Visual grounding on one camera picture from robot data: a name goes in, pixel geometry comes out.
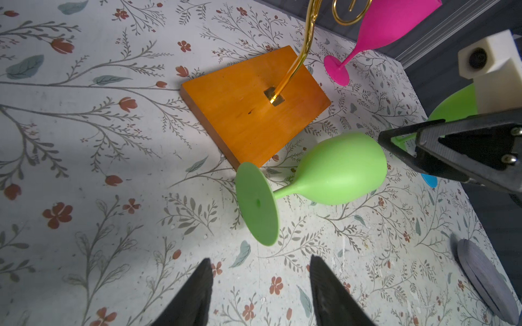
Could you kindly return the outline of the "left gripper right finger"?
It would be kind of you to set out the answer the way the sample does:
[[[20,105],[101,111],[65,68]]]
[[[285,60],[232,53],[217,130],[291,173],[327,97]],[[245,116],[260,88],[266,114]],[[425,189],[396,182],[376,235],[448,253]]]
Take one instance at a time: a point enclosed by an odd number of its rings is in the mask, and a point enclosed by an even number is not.
[[[311,256],[310,281],[317,325],[375,325],[320,256]]]

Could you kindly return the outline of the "green wine glass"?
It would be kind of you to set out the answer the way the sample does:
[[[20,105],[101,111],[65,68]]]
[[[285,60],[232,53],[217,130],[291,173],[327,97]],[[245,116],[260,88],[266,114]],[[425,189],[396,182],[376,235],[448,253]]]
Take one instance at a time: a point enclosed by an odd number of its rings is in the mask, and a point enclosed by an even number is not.
[[[345,133],[318,143],[303,156],[293,181],[277,191],[256,165],[240,164],[237,202],[251,235],[269,247],[279,234],[277,199],[297,194],[321,205],[343,205],[377,190],[386,175],[387,158],[378,142],[364,133]]]
[[[428,116],[428,121],[445,120],[445,122],[452,122],[477,114],[475,87],[474,84],[470,84],[440,103]]]

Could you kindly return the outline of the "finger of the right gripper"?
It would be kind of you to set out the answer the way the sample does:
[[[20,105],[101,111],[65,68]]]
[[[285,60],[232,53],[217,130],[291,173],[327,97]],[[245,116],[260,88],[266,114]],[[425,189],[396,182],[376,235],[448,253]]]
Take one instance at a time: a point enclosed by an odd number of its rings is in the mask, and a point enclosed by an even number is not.
[[[521,192],[521,109],[386,130],[379,145],[425,175]]]

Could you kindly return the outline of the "gold wire glass rack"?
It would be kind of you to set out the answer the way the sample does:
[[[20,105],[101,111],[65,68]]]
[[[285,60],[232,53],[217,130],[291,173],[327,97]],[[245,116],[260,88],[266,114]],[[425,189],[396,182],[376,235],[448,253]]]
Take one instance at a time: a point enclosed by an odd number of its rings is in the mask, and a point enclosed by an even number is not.
[[[299,22],[241,1],[216,8],[201,34],[228,66],[182,84],[180,96],[222,152],[215,171],[293,167],[305,133],[322,141],[353,128],[347,97],[324,69],[354,43],[312,37]]]

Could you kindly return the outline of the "pink wine glass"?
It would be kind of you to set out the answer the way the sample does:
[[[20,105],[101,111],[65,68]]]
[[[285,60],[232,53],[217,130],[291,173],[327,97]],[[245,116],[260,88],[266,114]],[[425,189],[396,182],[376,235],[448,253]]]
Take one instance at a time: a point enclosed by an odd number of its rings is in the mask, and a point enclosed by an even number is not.
[[[372,1],[362,18],[356,46],[344,59],[334,56],[324,59],[328,75],[340,86],[350,82],[346,65],[366,50],[376,50],[399,40],[440,8],[439,0],[376,0]]]

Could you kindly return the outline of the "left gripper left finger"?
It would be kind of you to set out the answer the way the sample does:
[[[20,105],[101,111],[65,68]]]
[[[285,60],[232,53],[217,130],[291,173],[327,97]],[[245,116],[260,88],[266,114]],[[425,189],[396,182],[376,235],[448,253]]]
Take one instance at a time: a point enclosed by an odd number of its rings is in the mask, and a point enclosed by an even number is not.
[[[212,287],[212,263],[205,258],[151,325],[207,325]]]

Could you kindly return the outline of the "blue wine glass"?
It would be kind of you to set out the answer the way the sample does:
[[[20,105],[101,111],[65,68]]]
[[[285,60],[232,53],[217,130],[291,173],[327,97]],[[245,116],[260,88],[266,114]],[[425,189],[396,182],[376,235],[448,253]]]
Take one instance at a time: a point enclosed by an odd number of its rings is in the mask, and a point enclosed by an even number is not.
[[[437,185],[438,185],[437,177],[432,176],[432,175],[427,175],[427,174],[421,174],[421,177],[423,178],[423,180],[429,187],[431,187],[431,188],[437,187]]]

